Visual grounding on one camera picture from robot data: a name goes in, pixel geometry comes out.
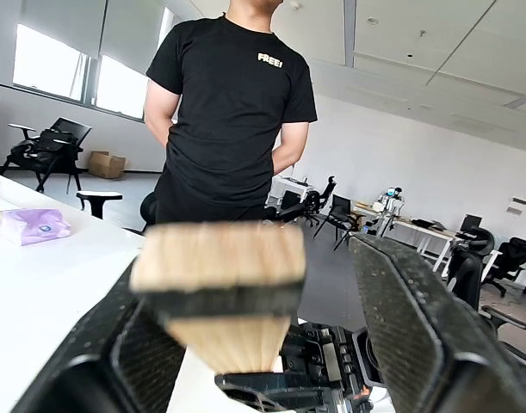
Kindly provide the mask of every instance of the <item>cardboard box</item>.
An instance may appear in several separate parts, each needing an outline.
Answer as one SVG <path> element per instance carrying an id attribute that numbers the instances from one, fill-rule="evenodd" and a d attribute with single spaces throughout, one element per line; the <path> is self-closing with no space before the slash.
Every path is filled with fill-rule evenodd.
<path id="1" fill-rule="evenodd" d="M 113 157 L 107 151 L 92 151 L 89 160 L 89 173 L 101 178 L 121 178 L 125 172 L 125 157 Z"/>

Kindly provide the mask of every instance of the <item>man's left arm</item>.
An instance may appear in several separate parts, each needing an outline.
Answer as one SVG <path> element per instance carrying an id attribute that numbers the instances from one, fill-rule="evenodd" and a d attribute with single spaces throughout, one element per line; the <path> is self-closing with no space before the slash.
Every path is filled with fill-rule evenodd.
<path id="1" fill-rule="evenodd" d="M 300 160 L 308 137 L 308 125 L 317 119 L 313 83 L 305 62 L 293 81 L 282 119 L 282 143 L 272 152 L 274 175 Z"/>
<path id="2" fill-rule="evenodd" d="M 308 138 L 308 122 L 284 123 L 281 136 L 282 144 L 272 151 L 274 175 L 300 160 Z"/>

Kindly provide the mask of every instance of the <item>computer monitor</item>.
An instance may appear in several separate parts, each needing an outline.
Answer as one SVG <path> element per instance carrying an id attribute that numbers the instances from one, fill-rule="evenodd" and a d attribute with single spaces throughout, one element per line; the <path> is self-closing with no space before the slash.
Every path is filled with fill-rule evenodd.
<path id="1" fill-rule="evenodd" d="M 463 219 L 461 223 L 460 232 L 467 232 L 471 230 L 474 226 L 479 227 L 482 217 L 476 217 L 474 215 L 466 215 L 466 218 Z"/>

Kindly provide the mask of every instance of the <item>black chair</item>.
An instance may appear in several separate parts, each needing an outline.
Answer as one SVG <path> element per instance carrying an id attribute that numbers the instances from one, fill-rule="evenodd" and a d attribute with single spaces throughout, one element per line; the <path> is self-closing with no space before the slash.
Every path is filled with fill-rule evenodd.
<path id="1" fill-rule="evenodd" d="M 479 310 L 480 277 L 483 272 L 483 258 L 494 248 L 494 236 L 482 228 L 472 228 L 467 231 L 471 240 L 458 243 L 452 249 L 452 259 L 449 265 L 449 290 L 459 299 L 466 302 L 474 310 Z M 511 324 L 521 330 L 526 330 L 526 323 L 517 320 L 489 305 L 483 305 L 481 313 L 491 330 L 498 335 L 498 329 L 504 324 Z M 526 373 L 526 354 L 507 342 L 502 342 L 504 349 L 518 362 Z"/>
<path id="2" fill-rule="evenodd" d="M 449 290 L 479 309 L 480 277 L 483 274 L 483 258 L 494 248 L 494 236 L 482 228 L 467 231 L 472 237 L 452 248 L 449 264 Z"/>
<path id="3" fill-rule="evenodd" d="M 20 145 L 31 145 L 34 147 L 35 143 L 38 143 L 42 137 L 31 137 L 29 132 L 36 132 L 33 128 L 29 126 L 15 125 L 10 124 L 10 127 L 16 129 L 21 129 L 23 137 L 25 140 L 20 143 Z M 75 162 L 77 161 L 78 153 L 82 152 L 81 144 L 83 143 L 86 136 L 92 130 L 92 127 L 82 125 L 80 123 L 74 122 L 73 120 L 68 120 L 65 118 L 59 118 L 56 122 L 48 129 L 52 133 L 65 133 L 71 134 L 75 138 L 73 143 L 64 142 L 60 139 L 53 139 L 54 142 L 60 144 L 66 144 L 65 149 L 58 152 L 58 155 L 51 162 L 42 162 L 34 157 L 24 157 L 20 153 L 10 153 L 6 157 L 6 162 L 0 170 L 0 175 L 4 175 L 11 163 L 20 167 L 23 170 L 32 170 L 37 176 L 37 181 L 39 185 L 36 188 L 37 192 L 44 191 L 44 185 L 46 180 L 51 174 L 67 174 L 67 188 L 69 191 L 70 180 L 73 176 L 75 178 L 75 183 L 77 185 L 77 190 L 81 190 L 81 182 L 79 181 L 80 170 L 76 166 Z"/>
<path id="4" fill-rule="evenodd" d="M 502 254 L 496 258 L 483 284 L 495 286 L 503 298 L 506 291 L 505 287 L 501 286 L 496 280 L 506 279 L 514 281 L 519 276 L 523 270 L 521 265 L 526 263 L 526 241 L 514 237 L 508 243 L 502 243 L 498 251 Z"/>
<path id="5" fill-rule="evenodd" d="M 309 213 L 305 217 L 306 219 L 310 221 L 311 226 L 313 226 L 313 221 L 316 222 L 316 225 L 320 225 L 320 220 L 316 217 L 320 214 L 320 211 L 322 210 L 322 208 L 325 207 L 325 204 L 328 203 L 331 193 L 333 192 L 333 189 L 335 189 L 337 185 L 337 182 L 335 182 L 333 178 L 335 178 L 335 176 L 330 176 L 328 178 L 328 184 L 326 185 L 324 192 L 319 196 L 318 206 L 310 210 Z"/>
<path id="6" fill-rule="evenodd" d="M 329 200 L 336 185 L 333 181 L 333 176 L 330 176 L 328 178 L 328 184 L 322 194 L 319 194 L 317 191 L 309 191 L 301 203 L 293 204 L 289 208 L 285 208 L 284 201 L 282 201 L 282 209 L 279 213 L 272 206 L 268 207 L 265 209 L 266 219 L 291 222 L 297 218 L 304 218 L 309 222 L 311 228 L 314 225 L 320 225 L 320 220 L 317 217 L 319 216 L 320 210 Z"/>
<path id="7" fill-rule="evenodd" d="M 300 195 L 295 192 L 286 191 L 282 197 L 280 208 L 282 211 L 300 204 Z"/>
<path id="8" fill-rule="evenodd" d="M 325 217 L 324 222 L 320 225 L 320 227 L 316 230 L 316 233 L 314 234 L 314 237 L 316 237 L 319 232 L 322 230 L 324 225 L 328 223 L 333 226 L 335 226 L 335 240 L 338 239 L 338 231 L 342 230 L 345 231 L 342 238 L 339 240 L 334 251 L 339 248 L 339 245 L 347 239 L 349 236 L 349 232 L 351 231 L 359 231 L 356 220 L 350 216 L 350 200 L 347 198 L 343 198 L 338 195 L 333 195 L 333 198 L 331 200 L 331 210 L 327 217 Z"/>

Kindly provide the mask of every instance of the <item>desk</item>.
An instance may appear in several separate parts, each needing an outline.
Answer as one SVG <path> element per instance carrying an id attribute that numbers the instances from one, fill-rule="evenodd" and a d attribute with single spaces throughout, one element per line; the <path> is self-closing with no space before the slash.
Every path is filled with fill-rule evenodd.
<path id="1" fill-rule="evenodd" d="M 278 199 L 278 205 L 281 205 L 283 195 L 286 191 L 291 191 L 294 194 L 299 194 L 300 201 L 302 202 L 306 198 L 306 194 L 309 191 L 313 191 L 314 187 L 302 182 L 292 181 L 290 178 L 284 178 L 283 176 L 275 176 L 272 178 L 272 188 L 270 190 L 270 196 Z"/>
<path id="2" fill-rule="evenodd" d="M 444 259 L 444 256 L 446 256 L 446 253 L 449 251 L 452 241 L 455 240 L 455 232 L 449 230 L 439 231 L 433 230 L 431 228 L 423 228 L 421 226 L 414 225 L 412 222 L 410 222 L 410 220 L 405 218 L 397 219 L 396 221 L 394 221 L 394 223 L 424 234 L 424 237 L 418 245 L 418 253 L 422 256 L 425 256 L 425 251 L 429 246 L 431 237 L 436 237 L 444 240 L 444 247 L 442 247 L 442 251 L 436 259 L 435 265 L 433 266 L 433 271 L 437 271 L 439 265 L 441 265 L 441 262 Z"/>
<path id="3" fill-rule="evenodd" d="M 10 411 L 144 238 L 0 176 L 1 209 L 57 208 L 71 236 L 24 247 L 0 237 L 0 412 Z"/>

